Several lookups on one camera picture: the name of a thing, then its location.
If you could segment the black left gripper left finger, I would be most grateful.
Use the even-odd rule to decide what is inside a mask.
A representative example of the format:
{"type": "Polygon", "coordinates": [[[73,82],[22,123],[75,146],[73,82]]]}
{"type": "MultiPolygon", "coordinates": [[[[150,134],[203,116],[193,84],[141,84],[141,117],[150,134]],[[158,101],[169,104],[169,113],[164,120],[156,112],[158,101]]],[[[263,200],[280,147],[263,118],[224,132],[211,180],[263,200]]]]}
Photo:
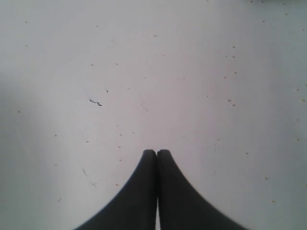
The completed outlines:
{"type": "Polygon", "coordinates": [[[156,153],[147,149],[117,195],[78,230],[154,230],[157,211],[156,153]]]}

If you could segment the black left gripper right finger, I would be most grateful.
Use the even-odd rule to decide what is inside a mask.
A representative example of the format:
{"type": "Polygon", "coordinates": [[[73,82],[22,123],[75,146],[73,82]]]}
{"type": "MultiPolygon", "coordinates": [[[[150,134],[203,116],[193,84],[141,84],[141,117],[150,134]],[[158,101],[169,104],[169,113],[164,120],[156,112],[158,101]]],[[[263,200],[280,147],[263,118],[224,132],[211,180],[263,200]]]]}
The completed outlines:
{"type": "Polygon", "coordinates": [[[158,207],[162,230],[244,230],[207,202],[185,178],[171,152],[157,153],[158,207]]]}

